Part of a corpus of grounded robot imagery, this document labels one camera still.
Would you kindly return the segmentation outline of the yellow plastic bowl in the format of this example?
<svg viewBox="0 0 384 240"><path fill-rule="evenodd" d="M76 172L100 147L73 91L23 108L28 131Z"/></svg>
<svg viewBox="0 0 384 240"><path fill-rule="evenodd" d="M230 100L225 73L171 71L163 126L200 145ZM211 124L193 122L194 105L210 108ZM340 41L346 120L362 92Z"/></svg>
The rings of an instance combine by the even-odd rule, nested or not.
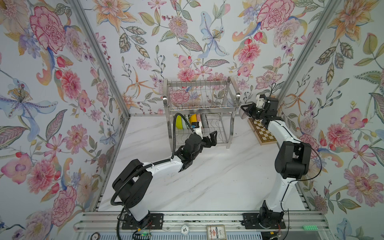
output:
<svg viewBox="0 0 384 240"><path fill-rule="evenodd" d="M197 115L196 114L190 115L189 122L190 122L190 125L193 126L194 128L198 127L199 121L197 120Z"/></svg>

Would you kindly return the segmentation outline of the lime green plastic bowl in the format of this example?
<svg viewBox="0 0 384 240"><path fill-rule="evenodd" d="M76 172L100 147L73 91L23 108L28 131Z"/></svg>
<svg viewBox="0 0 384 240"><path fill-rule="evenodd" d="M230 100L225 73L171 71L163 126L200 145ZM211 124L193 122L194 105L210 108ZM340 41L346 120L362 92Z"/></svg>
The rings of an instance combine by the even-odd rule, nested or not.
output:
<svg viewBox="0 0 384 240"><path fill-rule="evenodd" d="M183 130L184 129L183 123L184 123L183 118L181 116L177 116L176 117L176 128L178 130Z"/></svg>

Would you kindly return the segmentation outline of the dark blue floral bowl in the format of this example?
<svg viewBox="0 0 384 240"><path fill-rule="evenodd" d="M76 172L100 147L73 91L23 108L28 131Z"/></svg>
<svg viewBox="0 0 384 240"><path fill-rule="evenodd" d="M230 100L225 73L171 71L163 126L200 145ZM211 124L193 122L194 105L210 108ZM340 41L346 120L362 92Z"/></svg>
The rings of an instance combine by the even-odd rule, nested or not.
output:
<svg viewBox="0 0 384 240"><path fill-rule="evenodd" d="M203 129L203 132L205 134L207 134L209 132L209 123L208 123L208 119L206 117L206 114L201 114L201 120L202 120L202 129Z"/></svg>

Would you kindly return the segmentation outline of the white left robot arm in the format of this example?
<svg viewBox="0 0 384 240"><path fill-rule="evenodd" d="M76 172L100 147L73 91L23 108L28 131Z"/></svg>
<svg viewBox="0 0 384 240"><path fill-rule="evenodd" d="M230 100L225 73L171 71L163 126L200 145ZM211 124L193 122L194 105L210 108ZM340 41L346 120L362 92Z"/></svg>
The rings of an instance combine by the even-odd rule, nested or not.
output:
<svg viewBox="0 0 384 240"><path fill-rule="evenodd" d="M192 133L187 137L185 143L176 148L176 123L181 118ZM179 173L189 168L204 148L217 145L217 131L203 136L200 122L190 124L189 120L182 114L177 113L173 119L172 129L172 154L169 158L143 163L138 159L130 161L120 175L114 180L112 187L115 191L110 204L122 206L123 211L131 214L136 222L142 222L150 217L150 211L141 206L141 201L156 177Z"/></svg>

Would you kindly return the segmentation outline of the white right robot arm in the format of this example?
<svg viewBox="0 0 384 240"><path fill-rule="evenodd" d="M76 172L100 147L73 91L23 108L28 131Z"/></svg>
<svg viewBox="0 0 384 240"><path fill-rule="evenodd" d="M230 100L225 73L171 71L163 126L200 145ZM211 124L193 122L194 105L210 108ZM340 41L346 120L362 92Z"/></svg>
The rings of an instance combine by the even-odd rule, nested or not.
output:
<svg viewBox="0 0 384 240"><path fill-rule="evenodd" d="M277 116L279 100L266 95L257 97L256 102L241 106L242 119L246 117L260 120L263 126L275 137L279 152L275 159L277 177L268 197L263 201L257 223L264 229L282 226L285 197L291 192L295 182L308 173L312 152L311 145L300 141Z"/></svg>

